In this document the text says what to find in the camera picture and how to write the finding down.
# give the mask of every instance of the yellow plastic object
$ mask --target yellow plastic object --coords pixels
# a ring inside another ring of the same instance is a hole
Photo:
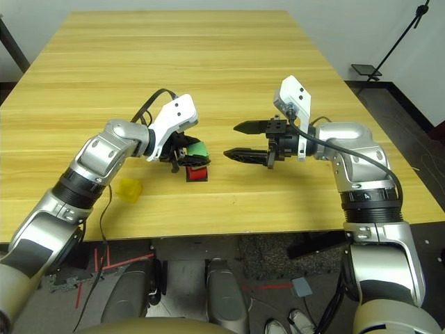
[[[116,191],[121,200],[136,203],[142,193],[142,182],[135,179],[122,179]]]

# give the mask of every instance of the wire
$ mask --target wire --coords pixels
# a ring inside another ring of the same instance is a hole
[[[313,141],[314,143],[317,143],[319,145],[325,146],[327,148],[331,148],[333,150],[337,150],[337,151],[340,151],[342,153],[353,155],[353,156],[358,157],[360,159],[363,159],[363,160],[369,162],[370,164],[373,164],[374,166],[376,166],[376,167],[380,168],[381,170],[383,170],[386,174],[388,174],[392,178],[392,180],[396,184],[398,200],[400,201],[400,206],[402,206],[402,204],[403,204],[402,184],[399,181],[399,179],[397,178],[396,174],[392,170],[390,170],[388,167],[383,166],[381,163],[375,161],[374,159],[372,159],[370,157],[367,157],[366,155],[364,155],[362,153],[358,153],[358,152],[349,150],[347,148],[343,148],[341,146],[329,143],[327,141],[322,141],[321,139],[315,138],[314,136],[311,136],[309,134],[304,133],[302,130],[300,130],[295,125],[295,120],[293,120],[293,119],[289,119],[289,123],[291,124],[291,126],[297,131],[297,133],[301,137],[306,138],[308,141]]]
[[[311,311],[309,311],[309,307],[307,307],[306,297],[303,297],[303,304],[305,304],[306,313],[309,316],[309,319],[315,325],[316,322],[314,321],[314,318],[312,317]]]
[[[315,123],[317,123],[319,120],[327,120],[329,123],[332,123],[332,121],[327,118],[326,116],[320,116],[317,117],[315,120],[313,120],[312,122],[309,123],[309,125],[314,125]]]
[[[100,233],[101,233],[101,235],[102,235],[102,246],[104,247],[104,249],[103,249],[103,251],[102,251],[102,256],[101,256],[100,266],[99,266],[99,270],[98,270],[97,273],[96,273],[95,280],[94,280],[94,282],[92,283],[90,292],[88,292],[88,295],[87,295],[87,297],[86,297],[85,303],[83,304],[81,314],[79,315],[79,320],[77,320],[77,324],[76,324],[76,326],[74,327],[74,329],[72,330],[73,333],[77,330],[77,327],[79,327],[79,324],[81,323],[83,314],[85,313],[85,309],[86,309],[86,306],[87,306],[87,304],[88,304],[88,302],[89,302],[89,300],[90,300],[91,294],[92,294],[93,290],[96,288],[96,285],[97,285],[97,283],[99,282],[100,276],[101,276],[101,274],[102,274],[102,269],[104,268],[105,257],[106,257],[105,255],[106,255],[106,249],[107,249],[107,247],[108,247],[108,242],[107,242],[107,240],[106,240],[106,237],[105,237],[105,234],[104,234],[104,229],[103,229],[103,227],[102,227],[102,219],[104,218],[105,212],[106,212],[106,210],[108,209],[108,207],[110,206],[110,204],[111,204],[111,200],[113,199],[113,191],[112,191],[110,185],[108,185],[108,190],[109,190],[109,192],[110,192],[110,197],[109,197],[109,199],[108,199],[108,204],[106,205],[104,211],[102,211],[102,213],[101,213],[101,215],[100,215],[100,219],[99,219],[99,228],[100,228]]]
[[[323,315],[321,316],[320,322],[318,323],[318,326],[316,327],[314,334],[323,334],[326,332],[332,320],[334,319],[335,314],[339,310],[339,306],[343,301],[343,297],[344,297],[344,286],[343,286],[343,279],[340,273],[334,296],[332,296],[330,302],[326,306],[325,312],[323,312]]]
[[[133,118],[131,119],[131,122],[136,123],[138,120],[140,120],[140,122],[144,125],[147,125],[148,127],[151,125],[151,123],[153,122],[153,117],[152,114],[148,111],[148,108],[150,108],[150,106],[153,104],[153,102],[159,97],[159,95],[161,95],[162,93],[169,93],[172,100],[177,99],[178,95],[176,95],[176,93],[172,92],[171,90],[168,90],[166,88],[161,88],[158,89],[156,92],[154,92],[154,94],[152,96],[149,97],[149,99],[139,108],[138,112],[133,116]],[[148,113],[148,116],[150,117],[150,121],[147,124],[147,122],[145,122],[145,119],[143,117],[144,113]]]

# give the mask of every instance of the wooden table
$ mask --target wooden table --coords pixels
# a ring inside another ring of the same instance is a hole
[[[341,229],[329,162],[288,159],[268,170],[223,156],[234,147],[266,148],[264,136],[232,128],[276,114],[274,91],[290,74],[311,93],[312,118],[371,128],[403,183],[406,220],[443,220],[400,152],[286,12],[89,12],[70,15],[1,108],[0,240],[10,239],[107,120],[130,119],[162,87],[193,96],[200,123],[187,133],[207,144],[209,181],[186,183],[183,170],[128,159],[112,185],[139,179],[143,194],[134,205],[113,200],[108,238]],[[99,238],[107,200],[96,204],[86,239]]]

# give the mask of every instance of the shoe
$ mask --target shoe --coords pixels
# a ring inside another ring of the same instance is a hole
[[[264,327],[264,334],[287,334],[287,332],[278,320],[271,319]]]
[[[303,312],[292,310],[289,319],[293,321],[289,324],[292,334],[314,334],[315,325]]]

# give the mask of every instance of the white wall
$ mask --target white wall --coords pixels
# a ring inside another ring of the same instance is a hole
[[[445,1],[431,0],[382,71],[434,126],[445,121]]]
[[[354,77],[351,63],[381,58],[413,8],[414,0],[0,0],[3,20],[30,61],[72,10],[284,9],[344,79]],[[0,61],[0,81],[20,78],[4,49]]]

